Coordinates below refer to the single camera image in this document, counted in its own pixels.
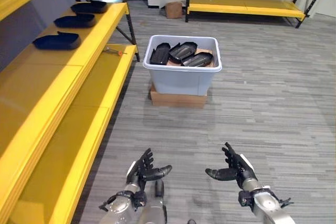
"white plastic bin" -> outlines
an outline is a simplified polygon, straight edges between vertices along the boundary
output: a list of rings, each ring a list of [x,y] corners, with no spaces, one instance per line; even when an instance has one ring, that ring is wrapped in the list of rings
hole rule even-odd
[[[198,48],[211,50],[214,56],[214,67],[181,67],[150,64],[153,49],[166,42],[171,47],[177,43],[195,42]],[[215,73],[222,69],[218,42],[212,37],[190,37],[154,35],[150,38],[143,66],[149,69],[155,89],[161,94],[206,95]]]

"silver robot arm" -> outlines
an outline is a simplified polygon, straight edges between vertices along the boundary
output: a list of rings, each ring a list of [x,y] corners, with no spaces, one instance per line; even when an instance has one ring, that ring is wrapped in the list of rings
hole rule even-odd
[[[127,172],[124,190],[99,206],[107,212],[100,224],[127,224],[134,216],[134,212],[146,205],[147,198],[144,192],[146,182],[159,180],[172,170],[171,165],[153,168],[152,156],[153,153],[149,148],[138,161],[134,161]]]
[[[252,164],[243,154],[236,154],[232,147],[225,143],[225,161],[229,168],[205,172],[216,180],[237,180],[242,189],[239,192],[238,201],[241,206],[249,206],[255,216],[263,224],[295,224],[294,220],[283,210],[283,207],[292,204],[290,198],[280,200],[267,186],[262,186],[258,181]]]

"brown cardboard box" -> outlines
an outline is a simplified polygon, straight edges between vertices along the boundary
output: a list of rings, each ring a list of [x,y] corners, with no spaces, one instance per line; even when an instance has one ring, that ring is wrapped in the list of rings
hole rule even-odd
[[[154,85],[151,88],[151,99],[153,106],[188,107],[202,109],[205,105],[207,95],[188,94],[159,94]]]
[[[182,18],[182,3],[170,2],[165,6],[167,18]]]

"black plastic tray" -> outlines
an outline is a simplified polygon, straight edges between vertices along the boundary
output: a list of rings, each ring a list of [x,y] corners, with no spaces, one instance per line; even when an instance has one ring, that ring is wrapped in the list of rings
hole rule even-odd
[[[182,65],[186,67],[205,67],[212,62],[213,58],[213,55],[209,52],[200,52],[194,57],[183,61]]]
[[[37,38],[33,44],[38,49],[72,50],[79,47],[81,40],[78,34],[57,32],[58,35],[47,35]]]
[[[105,13],[107,11],[107,3],[103,1],[90,0],[88,3],[78,3],[71,7],[75,13]]]
[[[86,28],[96,24],[94,14],[77,13],[76,16],[65,16],[54,20],[57,27]]]
[[[169,60],[169,49],[170,45],[168,43],[159,44],[156,49],[153,49],[150,64],[167,65]]]
[[[169,51],[170,60],[174,63],[182,63],[186,58],[193,56],[196,50],[197,44],[194,42],[185,42],[181,45],[178,43]]]

